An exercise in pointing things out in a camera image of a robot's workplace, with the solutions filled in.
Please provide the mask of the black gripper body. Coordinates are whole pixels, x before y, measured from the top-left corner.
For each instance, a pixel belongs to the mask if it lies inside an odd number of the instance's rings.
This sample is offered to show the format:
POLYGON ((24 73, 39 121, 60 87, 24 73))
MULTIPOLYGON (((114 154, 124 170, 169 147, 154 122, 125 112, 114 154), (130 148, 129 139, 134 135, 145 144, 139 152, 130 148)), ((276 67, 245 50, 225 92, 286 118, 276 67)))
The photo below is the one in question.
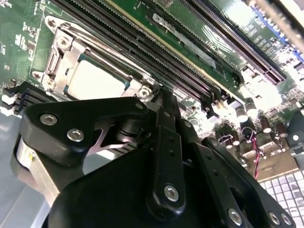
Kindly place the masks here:
POLYGON ((51 228, 222 228, 204 179, 180 150, 134 150, 69 184, 51 228))

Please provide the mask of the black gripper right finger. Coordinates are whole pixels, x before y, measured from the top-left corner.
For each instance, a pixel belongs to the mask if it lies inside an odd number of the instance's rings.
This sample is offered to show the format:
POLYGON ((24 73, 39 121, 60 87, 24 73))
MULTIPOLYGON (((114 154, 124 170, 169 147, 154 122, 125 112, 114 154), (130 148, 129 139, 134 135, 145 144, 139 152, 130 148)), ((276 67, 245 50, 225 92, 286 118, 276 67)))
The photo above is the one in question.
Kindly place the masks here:
POLYGON ((294 228, 292 217, 214 138, 200 139, 177 117, 186 167, 184 213, 178 228, 294 228))

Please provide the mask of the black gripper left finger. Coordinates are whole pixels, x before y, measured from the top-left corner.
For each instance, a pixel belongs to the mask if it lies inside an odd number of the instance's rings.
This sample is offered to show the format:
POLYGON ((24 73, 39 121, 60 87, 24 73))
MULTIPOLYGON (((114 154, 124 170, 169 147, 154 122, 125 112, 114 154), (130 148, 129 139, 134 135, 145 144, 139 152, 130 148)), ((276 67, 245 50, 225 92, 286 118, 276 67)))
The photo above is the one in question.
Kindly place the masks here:
POLYGON ((35 104, 20 125, 19 162, 49 205, 72 182, 134 150, 180 150, 176 97, 162 88, 156 110, 135 97, 35 104))

